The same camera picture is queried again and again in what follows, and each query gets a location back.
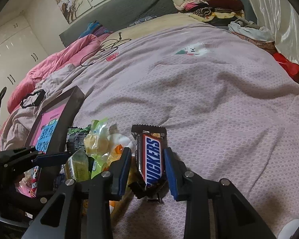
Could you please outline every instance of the pink sticker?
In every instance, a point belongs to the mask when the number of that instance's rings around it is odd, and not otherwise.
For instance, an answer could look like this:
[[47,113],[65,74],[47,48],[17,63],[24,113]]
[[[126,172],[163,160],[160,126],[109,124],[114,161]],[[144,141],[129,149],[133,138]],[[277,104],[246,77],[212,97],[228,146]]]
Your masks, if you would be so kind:
[[119,52],[116,52],[116,53],[114,53],[114,54],[109,55],[108,57],[106,57],[106,60],[108,62],[110,62],[110,61],[114,60],[115,58],[117,58],[118,55],[119,55]]
[[41,135],[41,131],[45,125],[47,125],[52,119],[59,119],[61,116],[61,113],[64,110],[66,104],[60,105],[56,109],[53,109],[49,112],[43,113],[41,117],[41,121],[39,124],[39,128],[37,129],[37,133],[35,135],[35,138],[32,142],[32,145],[35,146],[37,144],[37,141]]

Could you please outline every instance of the snickers wrapper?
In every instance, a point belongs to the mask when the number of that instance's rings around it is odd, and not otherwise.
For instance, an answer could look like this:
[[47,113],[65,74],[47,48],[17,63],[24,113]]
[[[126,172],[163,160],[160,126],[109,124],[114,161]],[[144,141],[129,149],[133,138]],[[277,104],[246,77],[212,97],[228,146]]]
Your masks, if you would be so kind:
[[138,199],[153,197],[166,183],[163,150],[167,147],[164,127],[133,125],[135,160],[139,180],[129,185]]

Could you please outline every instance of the pink comforter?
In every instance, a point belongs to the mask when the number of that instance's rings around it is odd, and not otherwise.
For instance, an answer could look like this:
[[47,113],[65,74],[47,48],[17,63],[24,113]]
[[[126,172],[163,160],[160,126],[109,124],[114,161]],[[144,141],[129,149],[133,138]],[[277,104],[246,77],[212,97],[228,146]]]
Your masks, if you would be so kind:
[[97,49],[100,47],[101,42],[109,35],[110,34],[107,33],[100,37],[96,37],[93,34],[89,34],[37,64],[27,73],[26,77],[18,84],[11,94],[8,101],[8,112],[11,114],[11,112],[13,112],[13,110],[21,103],[22,99],[28,93],[34,91],[35,85],[51,73],[70,63],[77,67],[80,65],[80,61],[83,57],[85,57],[83,60],[84,62],[94,56]]

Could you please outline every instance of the blue gripper pad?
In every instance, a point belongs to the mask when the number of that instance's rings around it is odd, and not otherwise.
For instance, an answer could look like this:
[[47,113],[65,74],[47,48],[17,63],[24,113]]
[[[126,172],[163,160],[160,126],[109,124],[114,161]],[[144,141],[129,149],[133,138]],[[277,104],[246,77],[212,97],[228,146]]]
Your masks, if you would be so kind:
[[164,149],[164,158],[165,158],[165,171],[167,175],[168,185],[171,190],[171,194],[174,197],[174,200],[178,198],[178,189],[177,189],[177,182],[175,172],[175,165],[173,152],[170,148]]

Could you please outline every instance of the cabinet handle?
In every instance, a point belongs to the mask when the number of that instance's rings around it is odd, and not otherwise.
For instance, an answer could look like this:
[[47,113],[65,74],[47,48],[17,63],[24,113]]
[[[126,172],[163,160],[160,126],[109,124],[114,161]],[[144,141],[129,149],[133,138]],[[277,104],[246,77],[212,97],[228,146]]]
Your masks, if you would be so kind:
[[11,78],[13,79],[13,81],[16,82],[16,81],[14,80],[14,78],[12,77],[12,75],[10,75],[10,76],[11,76]]
[[12,85],[13,85],[13,82],[10,80],[10,78],[9,78],[9,76],[7,76],[7,78],[9,79],[9,81],[12,83]]

